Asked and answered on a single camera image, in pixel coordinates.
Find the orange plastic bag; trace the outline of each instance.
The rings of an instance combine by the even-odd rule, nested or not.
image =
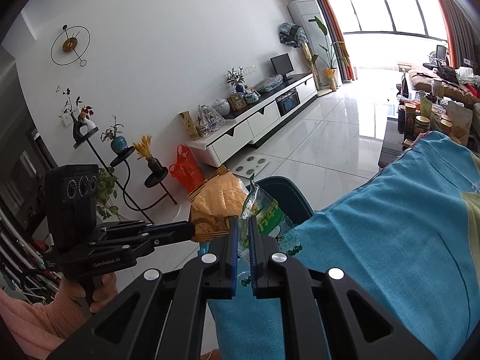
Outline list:
[[[171,175],[183,185],[188,192],[192,192],[205,180],[202,171],[195,161],[191,150],[183,145],[177,147],[177,163],[169,167]]]

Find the round shelf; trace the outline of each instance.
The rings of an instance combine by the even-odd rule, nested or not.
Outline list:
[[[165,177],[169,174],[169,170],[164,166],[163,168],[163,174],[160,177],[157,177],[155,173],[152,173],[150,176],[147,177],[147,180],[145,180],[145,186],[147,188],[153,188],[155,185],[160,184]]]
[[[122,153],[117,155],[110,163],[110,166],[114,168],[117,165],[120,165],[123,161],[125,161],[128,157],[130,157],[134,152],[135,152],[135,147],[130,146],[129,148],[125,149]]]
[[[79,140],[78,142],[75,143],[75,145],[73,145],[73,148],[77,149],[81,144],[83,144],[88,138],[90,138],[97,131],[98,131],[98,127],[95,127],[93,130],[90,130],[89,132],[87,132],[85,135],[83,135],[81,140]]]

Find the office chair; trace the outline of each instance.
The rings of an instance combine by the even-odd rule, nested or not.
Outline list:
[[[437,65],[442,62],[445,62],[447,66],[449,65],[449,61],[447,58],[447,48],[441,44],[437,46],[437,50],[435,52],[431,52],[429,55],[430,63],[424,63],[423,67],[429,70],[433,70],[437,68]]]

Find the blue towel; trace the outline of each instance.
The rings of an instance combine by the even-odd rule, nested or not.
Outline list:
[[[318,271],[342,268],[439,360],[451,360],[480,319],[479,237],[467,209],[480,202],[479,164],[468,149],[430,133],[297,226],[303,250],[296,257]],[[248,265],[239,261],[242,270]],[[208,302],[222,358],[284,359],[279,300],[237,288],[233,300]]]

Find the tv stand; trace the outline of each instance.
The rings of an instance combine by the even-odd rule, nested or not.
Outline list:
[[[276,98],[295,88],[300,104],[285,115],[280,115]],[[322,95],[330,93],[323,90]],[[317,97],[314,75],[295,74],[283,82],[259,102],[248,104],[238,111],[225,115],[225,125],[213,134],[197,140],[188,140],[195,157],[203,163],[219,167],[246,144],[260,146],[282,126],[292,120]]]

